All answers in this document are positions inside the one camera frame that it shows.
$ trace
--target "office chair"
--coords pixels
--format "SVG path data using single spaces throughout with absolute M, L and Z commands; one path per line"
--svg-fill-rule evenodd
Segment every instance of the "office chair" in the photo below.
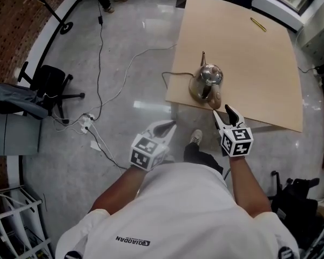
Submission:
M 67 83 L 73 79 L 73 76 L 68 74 L 66 77 L 65 73 L 60 69 L 49 65 L 43 65 L 41 68 L 36 70 L 34 77 L 31 79 L 25 73 L 27 66 L 28 62 L 25 62 L 19 73 L 18 81 L 21 81 L 22 78 L 24 78 L 30 84 L 29 88 L 33 91 L 37 91 L 37 96 L 43 98 L 40 105 L 48 110 L 49 116 L 52 116 L 52 109 L 56 105 L 59 109 L 62 122 L 68 124 L 69 119 L 66 119 L 64 116 L 63 100 L 70 98 L 83 99 L 85 97 L 85 93 L 63 95 Z
M 308 199 L 307 195 L 309 189 L 319 184 L 319 179 L 289 178 L 283 188 L 279 173 L 272 171 L 271 176 L 276 176 L 277 182 L 277 194 L 268 197 L 272 200 L 271 209 L 294 236 L 299 248 L 305 249 L 311 244 L 309 232 L 318 207 L 318 202 Z

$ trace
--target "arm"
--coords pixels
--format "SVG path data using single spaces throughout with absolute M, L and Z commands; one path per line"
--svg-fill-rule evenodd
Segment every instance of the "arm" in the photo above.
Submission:
M 144 180 L 146 171 L 131 166 L 114 184 L 99 196 L 91 207 L 105 209 L 109 214 L 114 214 L 134 200 Z
M 243 156 L 229 158 L 231 165 L 234 197 L 238 206 L 251 217 L 271 212 L 270 202 L 253 176 Z

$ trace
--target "glossy floor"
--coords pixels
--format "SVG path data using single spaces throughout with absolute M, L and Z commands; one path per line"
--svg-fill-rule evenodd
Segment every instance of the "glossy floor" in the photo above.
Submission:
M 99 92 L 103 101 L 112 98 L 121 88 L 125 70 L 132 57 L 146 49 L 167 48 L 178 40 L 183 9 L 175 8 L 176 0 L 129 0 L 114 4 L 115 12 L 103 13 L 103 50 Z M 58 35 L 44 64 L 62 69 L 74 76 L 68 93 L 85 92 L 84 100 L 68 100 L 65 114 L 76 118 L 99 105 L 96 92 L 100 25 L 97 0 L 84 0 L 68 20 L 73 29 Z M 96 128 L 121 166 L 128 166 L 130 145 L 137 133 L 151 122 L 169 119 L 170 105 L 164 101 L 166 88 L 161 73 L 170 71 L 174 50 L 147 51 L 135 58 L 127 72 L 121 94 L 108 102 L 96 121 Z M 299 66 L 311 64 L 297 49 Z M 267 194 L 274 194 L 272 170 L 288 177 L 311 179 L 321 183 L 310 192 L 315 197 L 324 188 L 321 171 L 324 148 L 324 102 L 321 90 L 311 72 L 300 72 L 303 96 L 303 133 L 278 131 L 254 135 L 254 145 L 247 161 Z M 250 126 L 257 122 L 248 121 Z M 80 125 L 71 128 L 80 131 Z M 57 132 L 51 118 L 43 121 L 39 154 L 24 160 L 24 180 L 40 197 L 45 195 L 43 220 L 48 235 L 56 246 L 61 234 L 76 224 L 90 209 L 96 197 L 108 188 L 120 172 L 101 152 L 90 148 L 93 136 L 79 135 L 68 128 Z M 214 155 L 227 171 L 228 158 L 222 157 L 210 111 L 183 107 L 179 109 L 178 128 L 172 139 L 171 154 L 182 161 L 183 150 L 195 128 L 204 133 L 201 150 Z M 231 189 L 231 176 L 227 178 Z

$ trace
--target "table top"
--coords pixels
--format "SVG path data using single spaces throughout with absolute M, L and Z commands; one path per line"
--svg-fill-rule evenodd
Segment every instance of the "table top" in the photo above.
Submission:
M 229 104 L 245 118 L 302 132 L 300 79 L 286 28 L 230 2 L 187 0 L 172 72 L 195 73 L 202 51 L 224 74 L 219 111 Z M 171 75 L 166 101 L 211 110 L 191 97 L 189 82 Z

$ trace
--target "rack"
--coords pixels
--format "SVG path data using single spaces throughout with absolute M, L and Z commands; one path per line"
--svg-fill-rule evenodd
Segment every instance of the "rack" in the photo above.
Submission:
M 52 259 L 38 213 L 24 186 L 0 190 L 0 259 Z

